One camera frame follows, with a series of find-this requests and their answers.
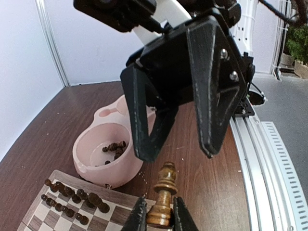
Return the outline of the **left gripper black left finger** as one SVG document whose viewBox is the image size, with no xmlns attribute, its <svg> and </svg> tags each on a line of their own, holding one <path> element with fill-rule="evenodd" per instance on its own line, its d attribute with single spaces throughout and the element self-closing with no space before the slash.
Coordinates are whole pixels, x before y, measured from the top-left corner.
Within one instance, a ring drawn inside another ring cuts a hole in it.
<svg viewBox="0 0 308 231">
<path fill-rule="evenodd" d="M 121 231 L 146 231 L 147 202 L 139 197 Z"/>
</svg>

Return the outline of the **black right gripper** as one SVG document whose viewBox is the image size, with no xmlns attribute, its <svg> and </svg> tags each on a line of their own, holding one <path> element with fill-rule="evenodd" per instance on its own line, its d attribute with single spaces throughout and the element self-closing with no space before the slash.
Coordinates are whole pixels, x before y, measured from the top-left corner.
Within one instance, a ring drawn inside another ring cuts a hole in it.
<svg viewBox="0 0 308 231">
<path fill-rule="evenodd" d="M 190 20 L 130 56 L 120 78 L 135 156 L 153 162 L 174 125 L 179 105 L 194 101 L 201 150 L 222 147 L 232 116 L 248 113 L 253 58 L 241 52 L 222 18 Z M 149 131 L 147 107 L 154 107 Z"/>
</svg>

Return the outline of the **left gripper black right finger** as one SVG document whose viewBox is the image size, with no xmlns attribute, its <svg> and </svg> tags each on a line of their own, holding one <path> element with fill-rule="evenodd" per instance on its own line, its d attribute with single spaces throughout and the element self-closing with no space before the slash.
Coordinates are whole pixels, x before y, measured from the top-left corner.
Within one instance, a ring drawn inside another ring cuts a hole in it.
<svg viewBox="0 0 308 231">
<path fill-rule="evenodd" d="M 181 197 L 173 198 L 174 231 L 199 231 Z"/>
</svg>

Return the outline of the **light brown chess king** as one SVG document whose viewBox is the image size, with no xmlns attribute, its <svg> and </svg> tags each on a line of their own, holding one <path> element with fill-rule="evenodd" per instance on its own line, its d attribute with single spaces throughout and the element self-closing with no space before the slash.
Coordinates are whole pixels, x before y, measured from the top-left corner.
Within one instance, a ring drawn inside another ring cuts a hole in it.
<svg viewBox="0 0 308 231">
<path fill-rule="evenodd" d="M 154 191 L 158 193 L 156 203 L 146 215 L 146 223 L 156 228 L 169 228 L 172 226 L 173 210 L 170 207 L 172 196 L 178 189 L 175 184 L 176 169 L 173 162 L 165 162 L 158 172 L 158 182 Z"/>
</svg>

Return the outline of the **dark tall chess piece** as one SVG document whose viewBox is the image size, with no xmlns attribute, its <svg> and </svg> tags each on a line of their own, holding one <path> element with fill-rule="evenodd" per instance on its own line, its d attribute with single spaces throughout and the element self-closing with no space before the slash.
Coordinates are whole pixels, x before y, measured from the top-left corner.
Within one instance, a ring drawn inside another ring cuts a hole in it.
<svg viewBox="0 0 308 231">
<path fill-rule="evenodd" d="M 102 203 L 101 198 L 93 192 L 88 194 L 88 200 L 90 203 L 92 203 L 96 207 L 99 207 Z"/>
</svg>

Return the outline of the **dark pawn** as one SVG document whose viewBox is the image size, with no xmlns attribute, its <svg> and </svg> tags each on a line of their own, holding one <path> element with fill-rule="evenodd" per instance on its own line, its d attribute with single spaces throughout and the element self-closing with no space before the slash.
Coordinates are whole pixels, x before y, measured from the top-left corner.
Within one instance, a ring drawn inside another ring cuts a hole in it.
<svg viewBox="0 0 308 231">
<path fill-rule="evenodd" d="M 45 195 L 45 194 L 42 194 L 42 195 L 41 195 L 41 199 L 42 199 L 43 201 L 46 201 L 46 200 L 48 199 L 48 196 Z"/>
</svg>

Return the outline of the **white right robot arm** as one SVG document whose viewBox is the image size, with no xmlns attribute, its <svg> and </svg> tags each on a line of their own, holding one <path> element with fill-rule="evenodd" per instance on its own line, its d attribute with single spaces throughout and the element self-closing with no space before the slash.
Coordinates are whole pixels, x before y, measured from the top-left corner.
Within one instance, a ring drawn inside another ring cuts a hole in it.
<svg viewBox="0 0 308 231">
<path fill-rule="evenodd" d="M 189 102 L 195 105 L 200 148 L 208 158 L 219 153 L 255 73 L 252 57 L 239 51 L 230 32 L 239 18 L 238 3 L 211 2 L 130 56 L 120 78 L 137 158 L 157 158 L 179 106 Z"/>
</svg>

